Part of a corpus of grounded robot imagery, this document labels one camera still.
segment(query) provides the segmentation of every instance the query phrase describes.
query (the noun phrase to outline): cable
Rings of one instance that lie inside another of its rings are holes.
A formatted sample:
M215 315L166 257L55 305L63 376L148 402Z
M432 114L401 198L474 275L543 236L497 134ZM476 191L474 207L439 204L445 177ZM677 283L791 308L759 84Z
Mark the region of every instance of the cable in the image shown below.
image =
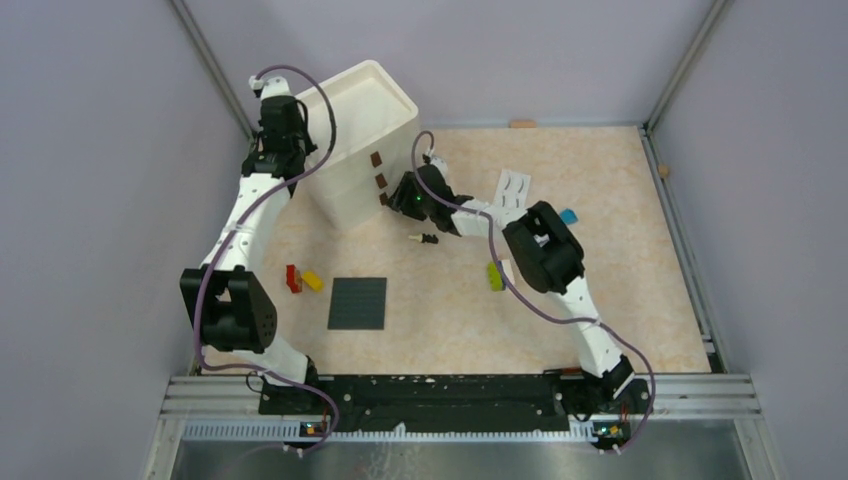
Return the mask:
M474 215L481 215L481 216L483 216L483 218L485 218L488 221L488 223L489 223L489 253L492 255L492 261L495 262L495 266L498 269L498 273L500 273L501 278L503 278L504 285L506 285L506 287L509 289L509 291L512 292L513 295L515 295L515 298L517 298L521 303L524 304L524 306L526 306L528 309L530 309L530 311L532 311L533 313L535 313L536 315L538 315L542 319L547 320L548 322L551 322L551 323L555 323L557 325L571 325L571 324L574 324L574 323L581 323L581 322L582 323L594 323L594 324L598 325L605 332L607 332L610 337L612 337L613 339L618 341L618 343L620 343L621 345L624 345L628 350L635 353L636 356L638 356L639 359L642 360L642 362L645 364L645 368L648 369L649 383L651 384L651 392L650 392L650 397L649 397L649 400L648 400L648 408L645 411L645 415L642 417L642 420L639 421L639 425L636 426L636 430L633 432L633 435L630 436L630 439L627 441L627 443L625 443L623 446L621 446L619 449L617 449L618 453L624 453L630 447L630 445L632 445L633 442L642 434L643 427L645 426L645 423L647 422L648 417L651 415L653 408L654 408L654 398L656 397L656 391L657 391L657 379L656 379L656 376L654 374L654 369L651 367L651 363L648 361L648 358L638 348L636 348L635 345L633 345L630 342L621 338L621 336L619 336L618 333L616 333L615 330L613 330L609 325L607 325L603 322L596 322L596 319L588 318L588 317L576 317L576 318L570 318L570 319L562 319L562 318L552 317L551 315L548 315L547 313L543 312L537 306L533 305L533 303L530 302L530 300L528 300L527 297L525 297L521 292L519 292L518 289L515 288L515 285L511 281L509 281L509 277L507 277L506 274L504 273L503 267L498 263L498 252L495 248L495 219L492 218L492 215L483 211L483 210L474 210L472 208L463 207L462 205L457 205L455 203L448 202L447 200L439 197L438 195L436 195L435 192L430 190L430 187L428 187L427 184L424 183L423 179L421 178L421 174L418 173L418 166L416 165L416 162L415 162L415 150L418 148L418 142L421 140L421 137L423 137L425 135L430 137L430 149L428 150L428 155L430 153L432 153L432 151L433 151L433 149L435 148L435 145L436 145L436 138L433 135L433 132L431 132L429 130L422 130L415 137L415 140L412 142L412 152L411 152L412 172L415 174L415 179L418 181L418 184L421 185L421 188L423 188L424 191L427 192L427 195L430 195L430 197L432 197L433 200L441 203L442 205L444 205L448 208L453 208L453 209L456 209L456 210L459 210L459 211L462 211L462 212L466 212L466 213L471 213L471 214L474 214Z
M297 106L300 107L300 114L303 116L304 125L309 125L309 109L306 108L306 104L303 103L299 98L295 99Z
M578 417L578 416L577 416L577 412L574 412L574 413L572 413L571 415L574 417L574 419L575 419L575 420L577 420L577 421L578 421L578 422L580 422L580 423L586 423L586 422L588 422L589 420L591 420L591 419L592 419L592 414L591 414L591 413L586 413L586 414L584 414L585 416L584 416L583 418Z
M333 149L336 146L336 133L337 133L336 132L336 130L337 130L336 129L336 114L333 111L333 107L330 104L330 99L327 97L327 93L324 91L323 88L321 88L321 85L319 85L318 82L315 81L315 79L313 79L311 76L309 76L303 70L300 70L299 68L296 68L296 67L292 67L290 65L272 65L270 67L263 69L261 72L259 72L259 74L256 75L256 78L259 79L263 75L265 75L266 73L273 71L273 70L288 70L288 71L294 72L294 73L300 75L301 77L305 78L309 83L312 84L312 86L315 87L315 89L321 95L321 98L324 100L324 103L327 105L327 116L329 117L329 120L330 120L330 143L327 146L327 152L324 154L324 156L321 158L321 160L318 163L315 164L314 167L306 170L305 172L301 173L300 175L296 175L292 178L285 180L283 183L281 183L279 185L276 185L272 189L268 190L267 192L265 192L264 194L259 196L259 198L257 198L256 201L254 201L249 207L247 207L247 209L244 211L244 213L242 213L242 215L238 218L238 220L236 220L236 224L235 224L236 228L231 229L227 233L227 236L224 238L224 240L221 242L221 245L218 246L218 249L215 251L215 254L212 256L212 261L209 262L209 265L206 266L206 270L203 272L203 278L200 282L200 289L197 293L197 302L194 305L194 316L193 316L194 354L197 357L197 363L200 365L201 368L203 368L205 370L209 370L209 371L212 371L212 372L218 372L218 371L221 371L221 370L228 370L228 369L231 369L231 368L244 368L244 369L253 370L253 371L256 371L256 372L263 372L263 373L265 373L265 375L267 375L267 376L269 376L269 377L271 377L271 378L273 378L273 379L275 379L279 382L282 382L282 383L289 385L289 386L292 386L294 388L299 388L301 390L305 390L307 392L318 395L324 401L326 401L330 405L330 408L333 409L333 418L332 418L332 421L330 423L330 428L328 428L324 432L324 435L321 436L321 439L318 440L318 442L316 442L314 445L307 448L306 450L299 452L299 453L302 453L302 454L306 454L306 453L311 452L314 449L320 447L321 444L323 444L325 441L327 441L327 438L330 436L330 434L333 432L333 430L335 430L336 426L338 425L338 422L339 422L339 407L338 407L338 405L336 405L336 403L333 401L333 399L330 398L329 395L327 395L326 393L322 392L321 390L319 390L315 387L312 387L310 385L305 385L303 383L298 383L298 382L295 382L293 380L289 380L288 378L285 378L285 377L283 377L283 376L281 376L281 375L279 375L275 372L272 372L272 371L267 370L265 368L259 367L257 365L252 364L252 363L228 363L228 364L224 364L224 365L210 365L210 364L206 363L206 358L203 356L203 349L202 349L201 342L200 342L200 319L202 318L203 299L206 296L206 290L209 287L209 280L210 280L210 278L212 278L212 272L215 270L215 266L218 265L218 262L221 260L221 257L223 256L224 252L227 250L227 247L232 242L233 237L235 237L236 232L238 231L238 227L243 225L244 222L247 221L247 219L250 217L250 215L259 207L259 205L262 204L262 202L264 202L265 200L267 200L268 198L270 198L272 195L279 192L280 190L287 188L289 185L291 185L295 182L298 182L300 180L303 180L304 178L308 177L309 175L312 175L313 173L315 173L316 170L321 168L321 166L323 166L324 163L327 162L327 160L330 158L330 155L332 155L332 153L333 153ZM270 445L264 445L263 447L270 448ZM259 448L253 449L250 452L252 453L252 452L258 451L258 450L259 450Z
M253 387L250 386L250 377L256 377L256 378L262 378L262 377L259 375L258 372L254 371L254 370L247 372L247 375L244 376L244 385L247 387L247 389L250 390L253 393L260 393L261 394L262 390L254 390Z

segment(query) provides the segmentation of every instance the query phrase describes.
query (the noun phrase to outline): purple wall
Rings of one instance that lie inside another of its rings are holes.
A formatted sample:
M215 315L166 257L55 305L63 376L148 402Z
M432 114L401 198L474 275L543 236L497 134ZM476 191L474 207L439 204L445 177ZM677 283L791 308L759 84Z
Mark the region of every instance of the purple wall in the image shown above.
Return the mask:
M711 1L188 3L254 119L243 86L260 68L323 79L373 58L425 124L445 126L643 121Z
M658 132L790 478L845 478L848 3L736 2Z
M137 478L243 137L164 1L0 6L0 478Z

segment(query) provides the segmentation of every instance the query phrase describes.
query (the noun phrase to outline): brown block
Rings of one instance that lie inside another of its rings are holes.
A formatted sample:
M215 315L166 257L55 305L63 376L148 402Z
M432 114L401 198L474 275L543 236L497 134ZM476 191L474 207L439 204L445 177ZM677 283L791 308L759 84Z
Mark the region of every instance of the brown block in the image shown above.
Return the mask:
M535 120L512 120L509 128L536 128Z

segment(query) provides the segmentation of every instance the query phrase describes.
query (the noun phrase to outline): black square tile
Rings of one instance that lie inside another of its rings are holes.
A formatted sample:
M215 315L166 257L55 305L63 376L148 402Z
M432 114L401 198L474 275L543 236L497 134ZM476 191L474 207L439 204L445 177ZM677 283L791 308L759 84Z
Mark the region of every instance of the black square tile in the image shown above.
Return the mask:
M383 330L385 278L334 278L329 330Z

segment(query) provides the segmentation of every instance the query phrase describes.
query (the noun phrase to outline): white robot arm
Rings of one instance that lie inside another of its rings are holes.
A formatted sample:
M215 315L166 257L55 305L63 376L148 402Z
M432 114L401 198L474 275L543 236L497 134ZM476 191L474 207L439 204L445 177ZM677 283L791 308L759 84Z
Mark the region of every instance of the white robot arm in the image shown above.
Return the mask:
M539 202L530 209L493 206L469 196L454 195L447 186L447 163L425 156L418 173L439 197L473 212L486 212L495 222L494 241L505 242L525 281L545 293L566 318L588 318L565 326L577 346L584 377L596 382L605 395L615 399L634 378L630 361L599 323L600 314L589 293L583 271L583 250L553 209ZM424 220L461 237L489 236L488 220L479 213L451 209L422 192L413 172L407 172L389 199L389 207L406 216Z
M303 104L291 95L283 77L256 80L250 87L261 100L260 126L248 158L242 164L238 197L226 226L200 268L186 269L180 278L183 300L191 318L205 268L233 230L235 236L219 259L204 295L201 341L222 351L303 383L309 359L282 338L275 339L277 311L256 274L274 223L295 192L296 184L269 196L241 225L238 219L257 199L303 173L306 156L315 150L301 115ZM282 385L271 377L268 381Z
M257 199L286 179L303 173L306 156L316 146L309 138L304 121L306 112L301 113L306 107L291 95L285 79L251 78L250 87L262 102L259 121L262 130L242 164L238 198L226 226L200 268L183 272L180 289L192 318L205 269L212 263L218 246L235 230L203 298L201 341L304 383L310 361L284 339L275 339L276 308L256 277L276 218L294 194L296 184L270 195L241 225L237 221ZM600 322L583 274L582 248L555 213L552 219L550 205L540 202L530 209L504 208L468 196L454 196L445 183L447 164L438 157L426 157L426 160L428 164L419 167L419 174L439 196L492 215L497 227L496 240L505 240L509 245L522 277L531 287L544 292L569 318L585 317ZM484 217L436 205L418 187L413 172L407 172L389 201L390 208L418 220L430 218L442 231L488 237ZM581 322L566 328L577 345L584 377L597 382L606 397L616 398L633 379L627 357L597 323ZM268 381L282 385L271 378Z

